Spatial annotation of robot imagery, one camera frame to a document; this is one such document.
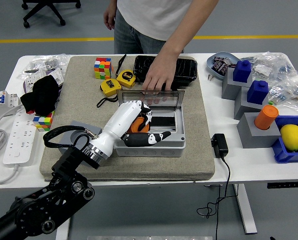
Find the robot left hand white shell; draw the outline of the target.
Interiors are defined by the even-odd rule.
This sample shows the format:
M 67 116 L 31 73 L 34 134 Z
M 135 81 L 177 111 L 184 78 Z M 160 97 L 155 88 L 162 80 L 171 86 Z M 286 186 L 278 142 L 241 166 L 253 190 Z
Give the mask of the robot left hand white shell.
M 138 127 L 140 130 L 151 122 L 152 110 L 141 100 L 122 103 L 109 119 L 102 133 L 93 138 L 83 152 L 98 163 L 112 155 L 114 144 L 119 140 L 124 141 L 127 147 L 150 147 L 171 135 L 170 131 L 127 133 L 127 130 L 141 113 L 145 114 L 145 117 Z

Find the person's left hand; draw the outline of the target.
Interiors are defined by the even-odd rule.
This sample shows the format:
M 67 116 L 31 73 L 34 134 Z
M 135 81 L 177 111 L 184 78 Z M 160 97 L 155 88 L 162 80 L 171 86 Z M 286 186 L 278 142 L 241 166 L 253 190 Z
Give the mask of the person's left hand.
M 160 52 L 149 67 L 145 81 L 142 84 L 142 90 L 160 91 L 163 86 L 166 91 L 171 90 L 178 57 L 178 54 Z

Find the person's right hand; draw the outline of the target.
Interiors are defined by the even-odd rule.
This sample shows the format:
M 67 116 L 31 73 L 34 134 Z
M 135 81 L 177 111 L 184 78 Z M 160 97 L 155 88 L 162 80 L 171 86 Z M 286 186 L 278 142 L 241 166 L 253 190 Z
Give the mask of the person's right hand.
M 115 29 L 115 19 L 117 13 L 117 4 L 110 3 L 103 14 L 103 23 L 108 30 Z

